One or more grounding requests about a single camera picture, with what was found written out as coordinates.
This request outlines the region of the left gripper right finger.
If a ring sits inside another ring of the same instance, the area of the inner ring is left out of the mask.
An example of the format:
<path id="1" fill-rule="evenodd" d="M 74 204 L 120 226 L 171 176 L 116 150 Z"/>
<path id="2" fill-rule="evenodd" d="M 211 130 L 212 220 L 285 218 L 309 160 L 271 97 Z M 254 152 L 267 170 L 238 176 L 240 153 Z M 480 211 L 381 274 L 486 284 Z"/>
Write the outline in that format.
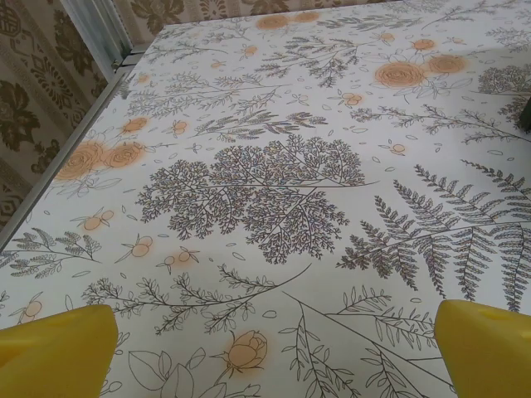
<path id="1" fill-rule="evenodd" d="M 435 338 L 459 397 L 530 396 L 529 315 L 445 300 Z"/>

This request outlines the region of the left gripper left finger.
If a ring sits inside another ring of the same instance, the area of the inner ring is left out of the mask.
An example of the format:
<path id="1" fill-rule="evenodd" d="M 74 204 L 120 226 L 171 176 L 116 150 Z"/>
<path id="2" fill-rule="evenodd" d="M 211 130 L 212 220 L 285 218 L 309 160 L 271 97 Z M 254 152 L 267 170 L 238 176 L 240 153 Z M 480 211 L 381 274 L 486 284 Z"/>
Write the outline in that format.
<path id="1" fill-rule="evenodd" d="M 97 397 L 118 328 L 110 306 L 58 313 L 1 331 L 2 397 Z"/>

